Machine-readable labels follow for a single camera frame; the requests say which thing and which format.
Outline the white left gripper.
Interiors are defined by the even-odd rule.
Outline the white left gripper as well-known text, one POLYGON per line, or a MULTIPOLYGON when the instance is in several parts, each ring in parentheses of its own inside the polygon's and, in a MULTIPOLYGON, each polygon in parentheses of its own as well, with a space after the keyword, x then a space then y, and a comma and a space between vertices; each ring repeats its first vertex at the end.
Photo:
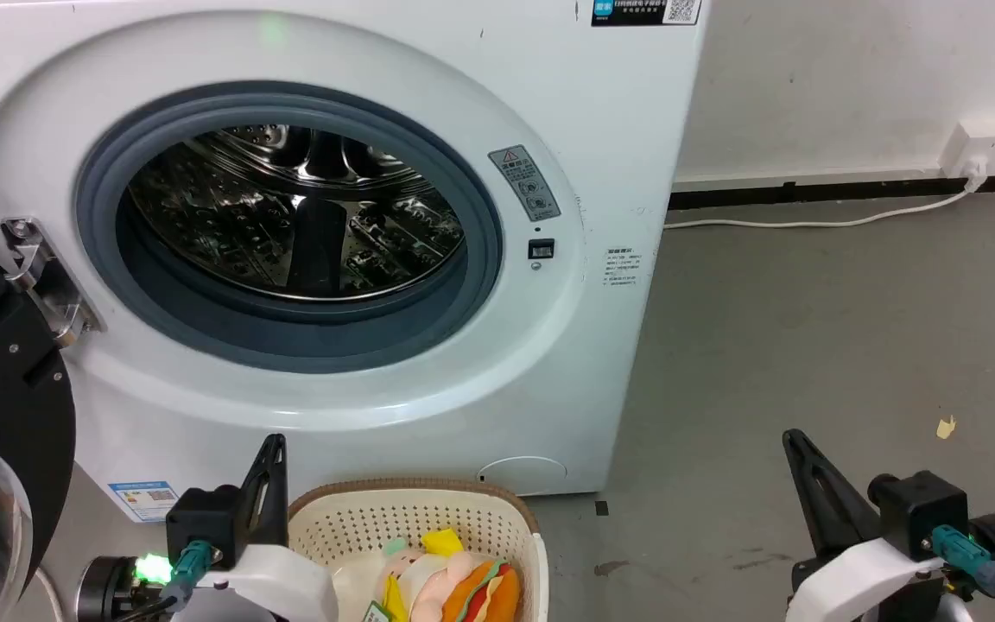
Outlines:
POLYGON ((213 569, 173 621, 337 621, 332 572, 288 549, 287 437, 266 436, 241 485, 238 524, 249 544, 213 569))

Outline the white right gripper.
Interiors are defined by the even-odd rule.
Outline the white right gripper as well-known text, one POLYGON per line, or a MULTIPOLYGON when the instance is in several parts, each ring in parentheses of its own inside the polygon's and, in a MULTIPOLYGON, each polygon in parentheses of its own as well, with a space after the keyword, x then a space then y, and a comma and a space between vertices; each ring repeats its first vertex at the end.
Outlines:
POLYGON ((876 539, 877 512, 840 469, 802 430, 786 430, 782 440, 814 556, 836 556, 798 587, 787 606, 787 621, 852 621, 907 586, 916 574, 944 566, 939 556, 915 562, 876 539))

